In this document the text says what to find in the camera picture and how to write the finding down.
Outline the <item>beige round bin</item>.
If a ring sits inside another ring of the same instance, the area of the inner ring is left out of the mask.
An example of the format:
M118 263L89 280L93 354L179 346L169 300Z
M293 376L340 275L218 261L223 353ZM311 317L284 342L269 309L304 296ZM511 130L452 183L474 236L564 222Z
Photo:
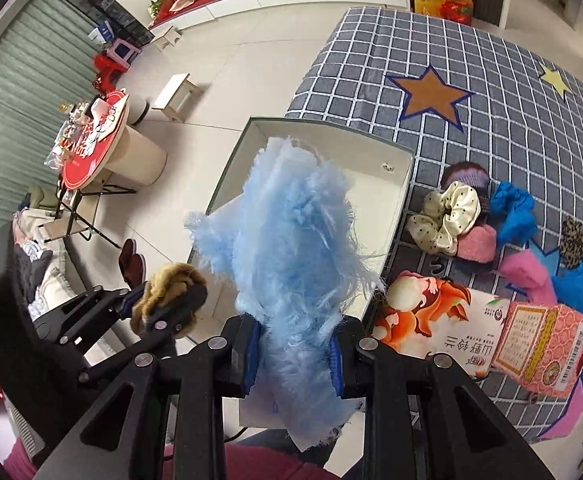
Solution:
M130 126L139 125L150 111L150 102L147 99L138 96L137 94L130 94L128 97L129 114L128 124Z

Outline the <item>yellow fruit carton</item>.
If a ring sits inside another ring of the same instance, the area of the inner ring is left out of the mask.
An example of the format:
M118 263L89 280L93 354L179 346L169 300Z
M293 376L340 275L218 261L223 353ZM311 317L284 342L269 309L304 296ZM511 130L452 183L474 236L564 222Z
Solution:
M443 18L444 20L470 25L474 16L473 0L413 0L416 14Z

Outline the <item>red plastic stool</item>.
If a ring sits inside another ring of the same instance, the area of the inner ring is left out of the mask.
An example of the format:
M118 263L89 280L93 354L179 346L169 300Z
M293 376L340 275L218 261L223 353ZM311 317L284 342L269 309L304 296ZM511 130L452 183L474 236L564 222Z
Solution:
M94 55L93 64L96 70L95 78L92 81L94 89L102 96L115 91L118 79L127 69L104 53Z

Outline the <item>pink patterned box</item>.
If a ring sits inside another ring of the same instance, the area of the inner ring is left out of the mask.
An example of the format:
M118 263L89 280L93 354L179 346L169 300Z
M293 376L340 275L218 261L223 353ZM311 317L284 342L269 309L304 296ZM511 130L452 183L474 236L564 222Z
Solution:
M583 367L583 314L564 304L514 302L492 366L539 396L568 398Z

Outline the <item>pink sponge block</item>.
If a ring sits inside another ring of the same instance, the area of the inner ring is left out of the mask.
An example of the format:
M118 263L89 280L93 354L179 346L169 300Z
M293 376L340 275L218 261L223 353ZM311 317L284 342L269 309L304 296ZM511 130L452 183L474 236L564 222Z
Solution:
M520 290L539 289L549 284L549 272L530 249L504 257L499 272Z

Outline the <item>round red top table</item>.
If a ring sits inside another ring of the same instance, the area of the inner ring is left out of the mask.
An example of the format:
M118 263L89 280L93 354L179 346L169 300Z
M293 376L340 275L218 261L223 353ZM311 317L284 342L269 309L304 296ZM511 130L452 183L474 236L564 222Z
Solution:
M105 114L83 126L64 161L60 174L68 190L85 188L103 171L141 186L153 184L162 174L167 153L128 125L129 98L126 90L115 90L94 102Z

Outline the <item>leopard print cloth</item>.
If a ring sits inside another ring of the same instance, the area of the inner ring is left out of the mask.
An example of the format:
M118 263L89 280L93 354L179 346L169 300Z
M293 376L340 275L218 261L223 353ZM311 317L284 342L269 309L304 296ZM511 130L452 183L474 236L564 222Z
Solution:
M565 217L561 224L559 240L561 263L568 269L576 269L583 261L583 222L573 217Z

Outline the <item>grey checked star rug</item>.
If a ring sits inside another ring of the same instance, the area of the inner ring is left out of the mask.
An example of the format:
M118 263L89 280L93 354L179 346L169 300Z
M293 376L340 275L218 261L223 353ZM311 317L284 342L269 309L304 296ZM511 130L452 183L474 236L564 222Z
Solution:
M375 6L348 10L287 108L371 133L414 155L410 212L444 169L474 162L493 183L534 199L534 241L556 248L566 218L583 222L583 82L500 37L440 18Z

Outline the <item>purple black slipper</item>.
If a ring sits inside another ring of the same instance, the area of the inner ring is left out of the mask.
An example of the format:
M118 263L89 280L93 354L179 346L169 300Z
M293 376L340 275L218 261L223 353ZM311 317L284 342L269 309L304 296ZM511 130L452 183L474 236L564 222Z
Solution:
M444 169L440 186L446 190L453 182L461 182L474 188L480 200L481 211L489 212L491 178L488 171L476 162L457 162Z

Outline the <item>white fruit print box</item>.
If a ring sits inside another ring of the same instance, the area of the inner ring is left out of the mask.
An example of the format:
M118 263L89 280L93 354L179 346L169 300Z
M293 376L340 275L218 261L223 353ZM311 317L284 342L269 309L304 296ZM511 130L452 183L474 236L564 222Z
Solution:
M403 271L377 311L372 336L426 359L447 353L474 379L487 377L511 300L442 278Z

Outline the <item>blue sparkly cloth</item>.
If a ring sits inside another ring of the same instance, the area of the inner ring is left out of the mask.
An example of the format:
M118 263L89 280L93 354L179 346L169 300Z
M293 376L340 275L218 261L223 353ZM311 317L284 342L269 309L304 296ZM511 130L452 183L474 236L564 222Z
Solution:
M526 244L538 231L534 198L511 182L500 182L490 198L490 216L497 221L497 246Z

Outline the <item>small white stool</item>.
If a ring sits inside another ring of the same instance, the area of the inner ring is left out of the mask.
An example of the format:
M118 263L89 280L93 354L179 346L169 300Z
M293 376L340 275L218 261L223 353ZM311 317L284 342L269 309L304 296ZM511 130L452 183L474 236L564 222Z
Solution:
M190 79L190 74L174 74L152 103L152 110L162 113L171 122L183 122L181 107L190 96L198 98L203 89Z

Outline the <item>cream dotted scrunchie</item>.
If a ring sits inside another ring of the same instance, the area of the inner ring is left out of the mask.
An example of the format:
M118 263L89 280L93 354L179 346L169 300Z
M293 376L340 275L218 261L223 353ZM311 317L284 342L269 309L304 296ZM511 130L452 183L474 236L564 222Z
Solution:
M480 198L470 185L454 181L443 192L428 193L419 214L411 214L406 231L422 252L455 256L459 238L481 214Z

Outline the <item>light blue fluffy cloth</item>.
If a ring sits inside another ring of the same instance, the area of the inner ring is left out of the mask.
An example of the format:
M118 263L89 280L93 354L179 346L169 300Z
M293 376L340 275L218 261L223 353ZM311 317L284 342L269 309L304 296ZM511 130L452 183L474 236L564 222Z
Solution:
M323 444L355 410L337 396L329 342L358 292L380 288L353 232L350 183L293 140L272 138L240 196L185 221L200 262L229 278L261 324L259 380L297 448Z

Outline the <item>pink fuzzy sock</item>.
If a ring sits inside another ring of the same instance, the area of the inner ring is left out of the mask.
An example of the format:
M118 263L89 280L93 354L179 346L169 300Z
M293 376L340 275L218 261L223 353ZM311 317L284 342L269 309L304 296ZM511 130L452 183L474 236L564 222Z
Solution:
M489 224L476 224L457 240L456 255L464 260L489 263L497 252L497 231Z

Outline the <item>white storage box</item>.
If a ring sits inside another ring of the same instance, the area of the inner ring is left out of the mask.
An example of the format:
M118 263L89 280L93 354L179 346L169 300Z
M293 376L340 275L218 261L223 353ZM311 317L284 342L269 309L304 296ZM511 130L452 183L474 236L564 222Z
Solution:
M355 403L331 383L329 342L384 287L413 160L329 122L249 120L208 208L185 222L196 262L264 330L243 424L310 446L351 417Z

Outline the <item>beige knitted hat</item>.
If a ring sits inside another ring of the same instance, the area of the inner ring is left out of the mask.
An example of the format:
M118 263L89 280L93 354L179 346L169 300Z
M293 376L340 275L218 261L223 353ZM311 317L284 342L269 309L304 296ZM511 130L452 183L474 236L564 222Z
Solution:
M206 278L195 266L185 262L171 262L158 269L143 286L141 299L133 304L130 326L140 336L150 317L184 297L195 285L207 287Z

